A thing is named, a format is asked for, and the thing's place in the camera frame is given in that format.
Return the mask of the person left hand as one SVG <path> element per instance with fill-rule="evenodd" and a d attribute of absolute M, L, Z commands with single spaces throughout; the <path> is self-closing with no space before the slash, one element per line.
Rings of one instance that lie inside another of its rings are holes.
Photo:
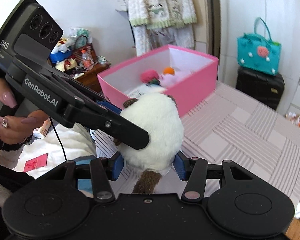
<path fill-rule="evenodd" d="M 8 83 L 0 78 L 0 101 L 11 108 L 17 106 Z M 34 111 L 26 117 L 0 116 L 0 140 L 9 145 L 21 144 L 32 135 L 49 118 L 41 110 Z"/>

